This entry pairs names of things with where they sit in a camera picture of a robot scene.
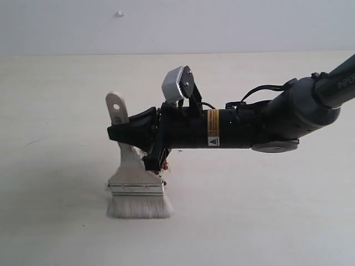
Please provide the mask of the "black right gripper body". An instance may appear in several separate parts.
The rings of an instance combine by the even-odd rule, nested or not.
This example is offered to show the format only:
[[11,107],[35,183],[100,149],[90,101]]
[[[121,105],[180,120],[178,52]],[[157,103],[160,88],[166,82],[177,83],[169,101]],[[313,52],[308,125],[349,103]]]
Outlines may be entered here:
[[246,106],[204,109],[194,83],[163,84],[165,102],[152,128],[156,149],[249,149],[252,111]]

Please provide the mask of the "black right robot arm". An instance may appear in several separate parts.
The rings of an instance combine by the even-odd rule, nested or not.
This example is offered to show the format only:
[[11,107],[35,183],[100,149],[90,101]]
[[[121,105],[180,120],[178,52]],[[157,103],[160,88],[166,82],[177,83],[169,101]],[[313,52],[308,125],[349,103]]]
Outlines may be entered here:
[[191,69],[183,65],[167,73],[161,107],[122,118],[113,111],[108,136],[143,150],[148,171],[159,171],[172,149],[292,151],[301,137],[335,122],[341,105],[354,98],[354,57],[329,73],[265,89],[278,96],[217,109],[202,101]]

